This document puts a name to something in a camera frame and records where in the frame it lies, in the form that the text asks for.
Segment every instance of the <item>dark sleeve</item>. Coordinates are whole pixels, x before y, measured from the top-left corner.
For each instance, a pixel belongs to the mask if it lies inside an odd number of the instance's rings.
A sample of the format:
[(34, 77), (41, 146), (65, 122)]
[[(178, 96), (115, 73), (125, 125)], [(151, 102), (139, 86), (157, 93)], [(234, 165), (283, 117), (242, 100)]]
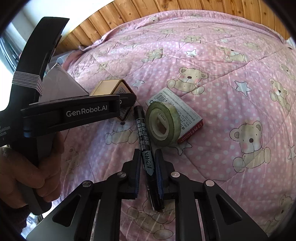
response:
[(10, 219), (12, 224), (14, 225), (15, 229), (17, 230), (18, 233), (22, 232), (22, 229), (27, 226), (27, 217), (30, 214), (30, 210), (28, 205), (14, 209), (9, 207), (6, 203), (4, 203), (0, 199), (0, 206), (7, 215), (7, 217)]

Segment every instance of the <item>triangular cutout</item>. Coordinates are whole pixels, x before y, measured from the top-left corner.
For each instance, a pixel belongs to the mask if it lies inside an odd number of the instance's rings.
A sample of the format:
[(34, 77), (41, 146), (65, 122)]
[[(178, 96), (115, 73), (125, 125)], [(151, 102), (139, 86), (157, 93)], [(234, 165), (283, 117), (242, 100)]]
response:
[(59, 223), (65, 227), (69, 227), (72, 223), (76, 208), (78, 206), (80, 196), (76, 195), (63, 209), (58, 211), (53, 217), (52, 221)]
[(224, 222), (227, 225), (242, 220), (242, 217), (238, 214), (238, 212), (232, 206), (230, 206), (230, 204), (221, 195), (217, 194), (216, 199), (219, 204)]

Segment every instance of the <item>wooden plank wall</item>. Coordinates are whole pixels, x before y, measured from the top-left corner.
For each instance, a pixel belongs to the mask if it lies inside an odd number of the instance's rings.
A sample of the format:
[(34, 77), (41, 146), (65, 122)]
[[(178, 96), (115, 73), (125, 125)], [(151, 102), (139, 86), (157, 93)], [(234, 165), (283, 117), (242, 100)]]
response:
[(179, 10), (203, 9), (225, 12), (261, 23), (290, 37), (279, 18), (262, 0), (115, 0), (104, 6), (77, 28), (57, 47), (57, 53), (89, 46), (111, 29), (129, 21), (154, 13)]

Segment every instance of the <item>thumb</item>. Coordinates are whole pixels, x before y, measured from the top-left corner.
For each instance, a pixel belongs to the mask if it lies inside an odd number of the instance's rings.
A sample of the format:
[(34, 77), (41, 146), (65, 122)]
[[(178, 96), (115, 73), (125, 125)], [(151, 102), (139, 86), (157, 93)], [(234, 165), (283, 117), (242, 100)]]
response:
[(9, 147), (4, 147), (2, 151), (13, 178), (31, 188), (40, 188), (44, 185), (45, 180), (41, 171), (27, 158)]

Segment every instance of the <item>human hand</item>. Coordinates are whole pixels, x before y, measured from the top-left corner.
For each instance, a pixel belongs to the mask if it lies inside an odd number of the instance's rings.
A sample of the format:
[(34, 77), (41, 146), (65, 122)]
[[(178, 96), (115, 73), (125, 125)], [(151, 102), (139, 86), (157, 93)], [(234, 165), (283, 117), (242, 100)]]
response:
[(61, 156), (64, 140), (57, 132), (49, 157), (36, 167), (23, 155), (5, 146), (0, 148), (0, 199), (12, 208), (26, 204), (17, 188), (17, 181), (36, 189), (46, 202), (52, 202), (61, 194)]

